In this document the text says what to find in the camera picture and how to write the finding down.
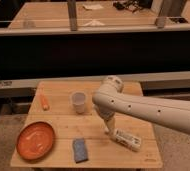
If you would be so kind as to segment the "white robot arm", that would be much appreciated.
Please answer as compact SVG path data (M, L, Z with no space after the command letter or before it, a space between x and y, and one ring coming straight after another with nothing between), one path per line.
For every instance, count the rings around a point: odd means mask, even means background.
M190 135L190 101L124 94L123 81L107 76L93 93L96 111L105 121L115 112Z

